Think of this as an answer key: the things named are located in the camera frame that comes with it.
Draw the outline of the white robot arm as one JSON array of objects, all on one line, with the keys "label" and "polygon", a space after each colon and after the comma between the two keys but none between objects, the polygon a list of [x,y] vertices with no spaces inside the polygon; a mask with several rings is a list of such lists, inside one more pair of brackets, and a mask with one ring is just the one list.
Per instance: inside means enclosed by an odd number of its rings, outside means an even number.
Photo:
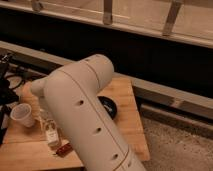
[{"label": "white robot arm", "polygon": [[113,74],[109,58],[95,54],[33,81],[31,92],[87,171],[146,171],[97,97]]}]

